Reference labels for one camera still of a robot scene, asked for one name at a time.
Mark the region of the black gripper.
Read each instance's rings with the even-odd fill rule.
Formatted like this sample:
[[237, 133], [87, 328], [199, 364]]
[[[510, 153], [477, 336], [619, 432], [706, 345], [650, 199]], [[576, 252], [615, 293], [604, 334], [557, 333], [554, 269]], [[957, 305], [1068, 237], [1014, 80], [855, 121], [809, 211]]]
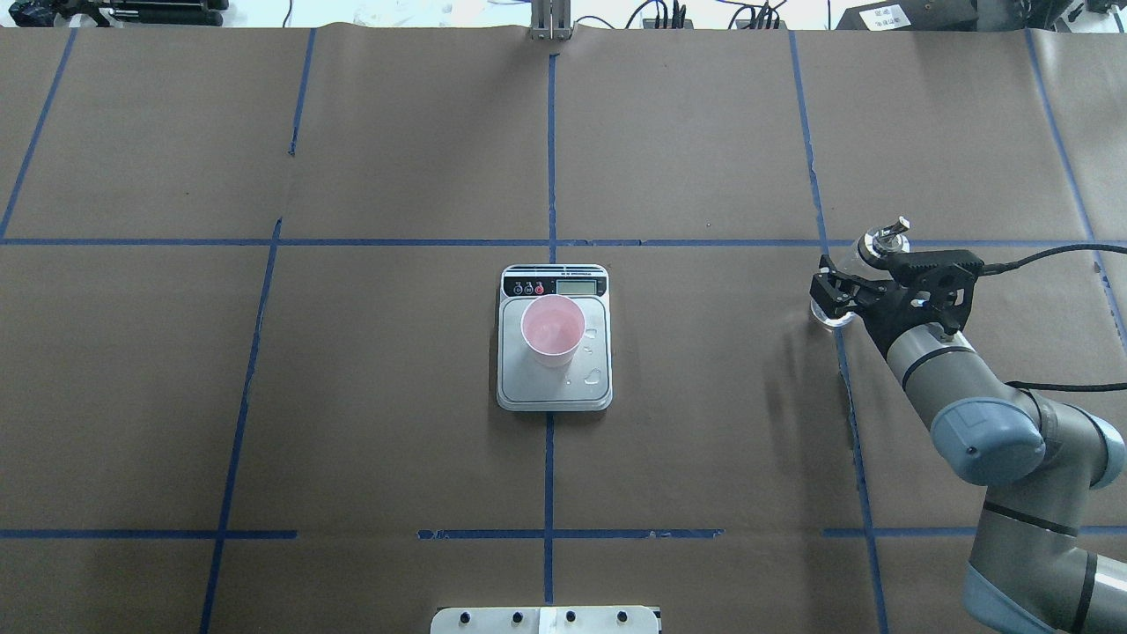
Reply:
[[818, 273], [811, 277], [810, 297], [828, 320], [857, 314], [879, 352], [889, 352], [898, 337], [925, 324], [925, 313], [912, 304], [915, 296], [909, 288], [894, 278], [853, 276], [838, 269], [829, 255], [820, 255]]

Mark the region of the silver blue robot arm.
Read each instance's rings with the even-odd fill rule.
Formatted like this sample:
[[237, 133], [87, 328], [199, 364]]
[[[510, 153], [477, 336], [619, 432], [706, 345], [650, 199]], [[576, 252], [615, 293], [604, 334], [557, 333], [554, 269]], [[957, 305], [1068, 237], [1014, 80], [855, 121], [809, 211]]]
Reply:
[[983, 264], [970, 250], [894, 253], [885, 278], [823, 255], [810, 296], [854, 313], [940, 456], [985, 489], [962, 608], [1002, 633], [1122, 633], [1124, 564], [1079, 546], [1088, 493], [1124, 471], [1122, 434], [1081, 407], [999, 379], [962, 334]]

